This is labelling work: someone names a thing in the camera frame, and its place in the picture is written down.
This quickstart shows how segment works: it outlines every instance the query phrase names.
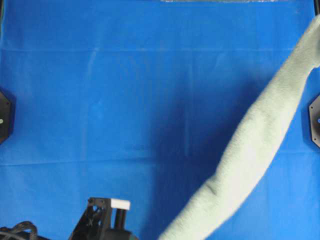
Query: black bracket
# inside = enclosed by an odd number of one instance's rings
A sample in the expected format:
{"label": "black bracket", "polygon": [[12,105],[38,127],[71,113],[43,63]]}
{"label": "black bracket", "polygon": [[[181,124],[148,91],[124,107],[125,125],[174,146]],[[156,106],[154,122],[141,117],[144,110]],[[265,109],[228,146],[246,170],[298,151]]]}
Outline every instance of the black bracket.
{"label": "black bracket", "polygon": [[12,103],[0,92],[0,144],[11,134],[13,127]]}
{"label": "black bracket", "polygon": [[[68,240],[138,240],[124,229],[129,207],[122,209],[114,204],[119,201],[127,202],[112,198],[89,198],[86,210]],[[116,208],[114,228],[111,227],[113,208]]]}
{"label": "black bracket", "polygon": [[314,13],[317,16],[318,14],[320,14],[320,0],[313,0],[313,4],[314,4]]}

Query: blue cloth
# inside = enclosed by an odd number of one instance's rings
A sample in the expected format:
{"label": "blue cloth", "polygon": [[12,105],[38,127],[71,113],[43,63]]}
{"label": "blue cloth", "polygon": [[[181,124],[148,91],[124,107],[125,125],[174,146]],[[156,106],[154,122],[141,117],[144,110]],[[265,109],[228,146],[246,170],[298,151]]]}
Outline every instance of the blue cloth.
{"label": "blue cloth", "polygon": [[[0,226],[29,220],[65,240],[89,197],[120,198],[126,228],[155,239],[313,16],[304,0],[6,0],[0,87],[16,109],[0,145]],[[320,238],[307,108],[319,77],[263,179],[209,239]]]}

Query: black cable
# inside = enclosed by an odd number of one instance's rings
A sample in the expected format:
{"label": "black cable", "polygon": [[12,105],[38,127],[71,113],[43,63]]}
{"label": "black cable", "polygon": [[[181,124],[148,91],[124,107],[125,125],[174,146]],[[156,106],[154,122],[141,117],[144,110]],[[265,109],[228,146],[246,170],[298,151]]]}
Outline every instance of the black cable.
{"label": "black cable", "polygon": [[11,233],[11,232],[0,231],[0,235],[4,235],[6,237],[13,238],[16,240],[28,240],[22,236],[19,236],[17,234]]}
{"label": "black cable", "polygon": [[[17,233],[21,233],[21,232],[28,230],[28,229],[31,230],[31,232],[29,234],[29,240],[37,240],[38,239],[37,227],[35,225],[33,225],[33,223],[30,221],[20,222],[17,225],[15,225],[12,229],[9,229],[8,232],[11,234],[17,234]],[[3,238],[3,240],[9,240],[9,239],[10,239],[9,236],[5,236]]]}
{"label": "black cable", "polygon": [[314,13],[317,16],[320,14],[320,0],[313,0],[313,3],[314,3]]}

